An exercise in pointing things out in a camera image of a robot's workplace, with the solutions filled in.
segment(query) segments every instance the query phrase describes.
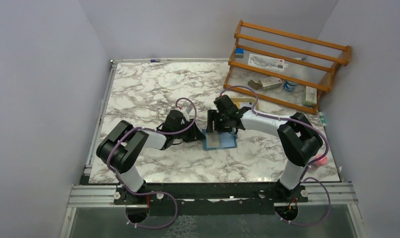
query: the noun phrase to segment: white marble surface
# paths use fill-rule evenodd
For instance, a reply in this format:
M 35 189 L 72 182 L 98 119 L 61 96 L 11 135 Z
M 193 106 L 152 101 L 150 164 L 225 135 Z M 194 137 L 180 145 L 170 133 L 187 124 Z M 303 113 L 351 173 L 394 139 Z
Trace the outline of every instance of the white marble surface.
M 164 122 L 179 97 L 190 98 L 198 109 L 197 125 L 206 127 L 207 110 L 223 89 L 227 62 L 120 63 L 117 67 L 99 142 L 120 120 L 155 128 Z M 229 96 L 247 97 L 228 92 Z M 262 112 L 293 115 L 296 110 L 260 100 Z M 318 116 L 307 114 L 323 130 Z M 331 155 L 327 165 L 307 175 L 339 181 Z M 280 140 L 258 131 L 239 131 L 237 148 L 204 151 L 196 141 L 165 151 L 143 149 L 136 165 L 147 182 L 253 182 L 276 181 L 287 158 Z M 90 183 L 117 182 L 101 159 L 95 158 Z

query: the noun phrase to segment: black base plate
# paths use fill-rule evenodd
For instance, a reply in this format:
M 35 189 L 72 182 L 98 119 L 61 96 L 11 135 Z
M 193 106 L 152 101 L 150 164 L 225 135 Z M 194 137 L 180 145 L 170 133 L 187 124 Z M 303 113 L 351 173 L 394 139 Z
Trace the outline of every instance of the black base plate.
M 274 215 L 275 202 L 290 202 L 296 197 L 298 202 L 308 199 L 300 195 L 305 189 L 299 186 L 287 199 L 281 200 L 275 195 L 275 182 L 236 182 L 236 183 L 147 183 L 138 192 L 165 191 L 177 199 L 179 215 L 234 215 L 261 214 Z M 124 188 L 118 188 L 121 198 L 116 205 L 147 204 L 146 196 L 134 197 Z M 231 201 L 209 201 L 208 199 L 238 198 Z M 164 196 L 149 196 L 150 215 L 172 216 L 173 201 Z

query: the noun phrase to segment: small blue object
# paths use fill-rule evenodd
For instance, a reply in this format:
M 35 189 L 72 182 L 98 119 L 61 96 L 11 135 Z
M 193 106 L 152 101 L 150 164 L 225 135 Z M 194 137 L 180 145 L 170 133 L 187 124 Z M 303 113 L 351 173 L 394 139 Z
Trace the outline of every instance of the small blue object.
M 223 150 L 223 149 L 229 149 L 229 148 L 236 148 L 236 139 L 238 138 L 237 134 L 230 134 L 228 132 L 223 132 L 219 133 L 219 142 L 220 142 L 220 147 L 217 148 L 207 148 L 207 133 L 206 130 L 202 130 L 203 134 L 206 136 L 206 138 L 203 140 L 203 149 L 205 151 L 209 150 Z
M 291 81 L 286 81 L 283 87 L 286 89 L 286 91 L 293 92 L 294 89 L 296 88 L 297 83 L 291 82 Z
M 241 48 L 236 48 L 236 49 L 235 49 L 235 54 L 243 54 L 243 49 L 241 49 Z

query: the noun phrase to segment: pink object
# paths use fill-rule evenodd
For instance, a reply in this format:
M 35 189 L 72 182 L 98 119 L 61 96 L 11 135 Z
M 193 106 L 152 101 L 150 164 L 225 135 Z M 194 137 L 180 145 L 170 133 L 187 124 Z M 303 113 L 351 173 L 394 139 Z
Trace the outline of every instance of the pink object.
M 321 155 L 322 154 L 319 154 L 319 155 L 315 156 L 315 159 L 321 157 Z M 319 160 L 319 161 L 317 161 L 315 163 L 312 163 L 312 165 L 314 167 L 321 167 L 323 165 L 326 165 L 327 163 L 328 163 L 328 158 L 327 158 L 327 156 L 324 156 L 321 160 Z

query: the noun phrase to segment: gray wall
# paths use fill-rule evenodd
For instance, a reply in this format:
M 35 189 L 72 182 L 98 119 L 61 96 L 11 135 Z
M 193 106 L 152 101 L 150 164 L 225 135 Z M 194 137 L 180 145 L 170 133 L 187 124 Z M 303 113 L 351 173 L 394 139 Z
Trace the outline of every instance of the gray wall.
M 400 237 L 400 0 L 339 0 L 319 36 L 352 46 L 321 109 L 373 238 Z
M 57 237 L 110 68 L 77 0 L 0 0 L 0 237 Z
M 316 38 L 336 2 L 80 0 L 106 52 L 116 60 L 228 58 L 240 19 Z

